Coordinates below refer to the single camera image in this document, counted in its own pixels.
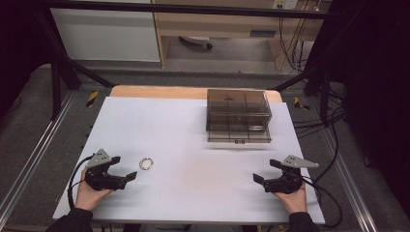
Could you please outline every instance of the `white table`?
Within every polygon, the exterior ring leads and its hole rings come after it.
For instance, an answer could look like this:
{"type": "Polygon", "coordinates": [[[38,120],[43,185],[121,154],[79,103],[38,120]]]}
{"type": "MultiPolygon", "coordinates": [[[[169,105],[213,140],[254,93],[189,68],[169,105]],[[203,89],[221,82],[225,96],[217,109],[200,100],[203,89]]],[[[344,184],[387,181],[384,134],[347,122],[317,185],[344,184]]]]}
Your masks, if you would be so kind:
{"type": "MultiPolygon", "coordinates": [[[[138,171],[136,179],[106,197],[94,220],[127,223],[268,224],[288,221],[281,202],[255,183],[252,173],[278,178],[269,160],[288,155],[302,158],[285,103],[271,102],[267,144],[209,143],[205,131],[205,100],[119,98],[105,99],[79,158],[104,148],[121,161],[111,175],[138,171]],[[151,170],[139,161],[154,160],[151,170]]],[[[79,172],[74,182],[79,180],[79,172]]],[[[307,187],[308,211],[324,223],[314,190],[307,187]]],[[[70,210],[66,192],[53,218],[70,210]]]]}

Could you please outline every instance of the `metal ring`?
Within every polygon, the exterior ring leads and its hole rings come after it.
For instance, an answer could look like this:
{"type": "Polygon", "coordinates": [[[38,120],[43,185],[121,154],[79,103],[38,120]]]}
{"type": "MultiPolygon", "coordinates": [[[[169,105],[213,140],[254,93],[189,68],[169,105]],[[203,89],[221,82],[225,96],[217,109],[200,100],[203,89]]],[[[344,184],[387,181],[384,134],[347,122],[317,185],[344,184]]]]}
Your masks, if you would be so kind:
{"type": "Polygon", "coordinates": [[[154,161],[153,161],[151,158],[144,158],[144,159],[142,159],[142,160],[139,162],[139,167],[140,167],[142,170],[149,170],[149,169],[151,169],[153,166],[154,166],[154,161]],[[151,162],[148,167],[145,167],[145,166],[143,165],[143,163],[144,163],[145,160],[149,160],[149,161],[151,162]]]}

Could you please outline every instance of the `black cable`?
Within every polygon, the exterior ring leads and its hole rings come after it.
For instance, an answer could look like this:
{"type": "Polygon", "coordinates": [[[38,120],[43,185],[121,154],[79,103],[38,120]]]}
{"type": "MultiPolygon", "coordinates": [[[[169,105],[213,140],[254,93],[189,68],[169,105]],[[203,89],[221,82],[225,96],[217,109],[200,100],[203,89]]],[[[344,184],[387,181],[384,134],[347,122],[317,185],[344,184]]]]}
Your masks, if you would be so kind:
{"type": "Polygon", "coordinates": [[[69,205],[70,205],[70,209],[72,210],[74,208],[74,201],[73,201],[73,180],[74,180],[74,176],[76,174],[76,172],[78,171],[79,167],[82,165],[82,163],[84,163],[87,160],[90,160],[93,156],[87,157],[85,159],[83,159],[74,169],[74,172],[72,174],[72,177],[70,178],[70,182],[69,182],[69,187],[67,189],[67,196],[69,198],[69,205]]]}
{"type": "Polygon", "coordinates": [[[335,153],[334,153],[333,159],[332,159],[332,161],[329,163],[328,167],[319,175],[318,178],[316,178],[316,180],[314,180],[315,183],[317,183],[317,182],[332,168],[332,166],[334,165],[334,163],[335,163],[335,161],[336,161],[336,159],[337,159],[338,139],[337,139],[337,132],[336,132],[336,129],[335,129],[335,121],[333,120],[333,118],[335,117],[335,114],[336,114],[336,112],[337,112],[339,109],[342,109],[342,107],[339,107],[339,108],[335,109],[335,110],[333,111],[333,113],[332,113],[332,130],[333,130],[334,137],[335,137],[335,142],[336,142],[336,145],[335,145],[335,153]]]}
{"type": "Polygon", "coordinates": [[[343,221],[343,210],[341,209],[340,204],[338,203],[338,201],[336,200],[336,198],[330,193],[328,192],[325,188],[318,186],[314,181],[311,183],[309,181],[307,181],[305,178],[303,178],[303,181],[312,186],[317,192],[319,192],[319,195],[322,195],[322,193],[320,192],[321,190],[324,191],[330,198],[332,198],[332,200],[335,202],[337,209],[338,209],[338,220],[335,224],[324,224],[324,226],[328,227],[328,228],[335,228],[337,226],[339,226],[341,224],[341,222],[343,221]]]}
{"type": "Polygon", "coordinates": [[[18,104],[17,104],[15,107],[9,109],[9,110],[6,112],[6,114],[9,114],[9,113],[15,111],[16,109],[18,109],[18,108],[21,106],[21,102],[22,102],[21,96],[18,96],[17,98],[18,98],[18,104]]]}
{"type": "Polygon", "coordinates": [[[309,136],[309,135],[311,135],[311,134],[314,134],[314,133],[316,133],[316,132],[318,132],[318,131],[321,131],[321,130],[323,130],[323,129],[325,129],[325,127],[320,128],[320,129],[318,129],[318,130],[314,130],[314,131],[309,132],[309,133],[307,133],[307,134],[304,134],[304,135],[298,137],[298,139],[304,138],[304,137],[306,137],[306,136],[309,136]]]}
{"type": "MultiPolygon", "coordinates": [[[[334,124],[334,123],[336,123],[337,121],[339,121],[340,119],[342,119],[343,117],[344,117],[344,112],[342,112],[342,113],[340,113],[339,115],[337,115],[336,118],[335,118],[335,120],[334,120],[334,121],[330,121],[330,122],[331,122],[332,124],[334,124]]],[[[316,128],[316,127],[317,127],[317,126],[311,127],[311,128],[307,128],[307,129],[305,129],[305,130],[298,131],[298,132],[296,132],[296,133],[303,133],[303,132],[305,132],[305,131],[312,130],[312,129],[316,128]]],[[[320,129],[318,129],[318,130],[311,131],[311,132],[309,132],[309,133],[307,133],[307,134],[304,134],[304,135],[298,137],[298,139],[301,139],[301,138],[304,138],[304,137],[306,137],[306,136],[309,136],[309,135],[311,135],[311,134],[313,134],[313,133],[316,133],[316,132],[318,132],[318,131],[321,131],[321,130],[323,130],[323,129],[325,129],[325,128],[326,128],[326,126],[320,128],[320,129]]]]}
{"type": "Polygon", "coordinates": [[[311,122],[316,122],[316,121],[322,121],[321,119],[312,119],[312,120],[307,120],[307,121],[293,121],[292,123],[293,124],[304,124],[304,123],[311,123],[311,122]]]}

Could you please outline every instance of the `gray floor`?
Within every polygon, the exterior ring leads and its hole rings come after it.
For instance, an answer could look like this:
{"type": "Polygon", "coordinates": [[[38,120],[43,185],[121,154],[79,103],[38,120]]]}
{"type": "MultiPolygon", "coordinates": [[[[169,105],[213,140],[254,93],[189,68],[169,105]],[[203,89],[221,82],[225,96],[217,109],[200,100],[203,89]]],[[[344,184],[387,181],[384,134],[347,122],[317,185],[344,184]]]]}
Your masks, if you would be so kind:
{"type": "MultiPolygon", "coordinates": [[[[294,74],[290,70],[287,71],[290,75],[276,71],[274,59],[267,52],[267,43],[261,40],[213,40],[214,49],[211,51],[201,45],[184,43],[176,38],[171,43],[166,68],[139,63],[130,66],[120,62],[124,67],[118,71],[118,63],[112,67],[106,66],[107,69],[95,63],[94,65],[98,66],[95,67],[96,73],[120,84],[258,89],[274,87],[294,74]]],[[[74,93],[73,104],[16,203],[7,221],[6,230],[43,231],[53,222],[51,217],[57,205],[56,198],[63,193],[81,153],[81,146],[87,141],[86,135],[98,116],[103,98],[110,93],[110,89],[97,86],[85,77],[82,77],[82,80],[83,88],[74,93]],[[97,100],[93,107],[85,107],[94,89],[100,90],[97,100]]],[[[0,160],[4,167],[0,175],[2,201],[50,122],[50,86],[49,70],[35,71],[20,95],[21,105],[0,121],[0,160]]],[[[302,104],[311,107],[317,102],[317,98],[304,97],[300,91],[303,87],[304,83],[301,82],[281,93],[283,100],[288,103],[293,121],[315,119],[313,110],[294,107],[294,97],[299,97],[302,104]]],[[[334,87],[342,93],[342,86],[335,84],[334,87]]],[[[331,107],[336,108],[337,104],[331,101],[331,107]]],[[[354,177],[354,183],[366,202],[378,231],[410,231],[409,219],[402,212],[378,170],[364,166],[364,157],[348,122],[339,121],[336,129],[339,152],[354,177]]],[[[296,130],[298,136],[309,132],[300,131],[296,130]]],[[[322,167],[329,163],[331,155],[322,131],[301,138],[300,144],[306,159],[315,160],[322,167]]],[[[321,170],[323,169],[309,171],[310,176],[316,177],[321,170]]],[[[343,208],[342,224],[337,228],[322,226],[322,230],[362,231],[335,168],[323,178],[321,184],[332,192],[343,208]]],[[[337,208],[328,197],[323,198],[322,210],[328,223],[332,224],[338,219],[337,208]]],[[[280,231],[279,225],[275,225],[272,231],[280,231]]]]}

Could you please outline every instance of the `hand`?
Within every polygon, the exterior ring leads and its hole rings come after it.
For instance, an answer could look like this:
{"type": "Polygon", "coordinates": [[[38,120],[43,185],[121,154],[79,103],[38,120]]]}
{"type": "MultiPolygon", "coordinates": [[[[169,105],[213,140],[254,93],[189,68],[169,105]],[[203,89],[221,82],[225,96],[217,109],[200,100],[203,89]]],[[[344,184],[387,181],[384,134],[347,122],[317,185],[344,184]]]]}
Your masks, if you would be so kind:
{"type": "MultiPolygon", "coordinates": [[[[87,169],[82,170],[81,180],[85,179],[85,172],[87,169]]],[[[85,181],[82,181],[78,186],[77,198],[75,207],[87,211],[92,211],[101,200],[112,192],[110,189],[94,190],[85,181]]]]}
{"type": "Polygon", "coordinates": [[[307,212],[307,191],[305,182],[302,183],[301,187],[290,194],[283,192],[275,192],[274,196],[279,198],[284,207],[286,208],[289,214],[298,213],[298,212],[307,212]]]}

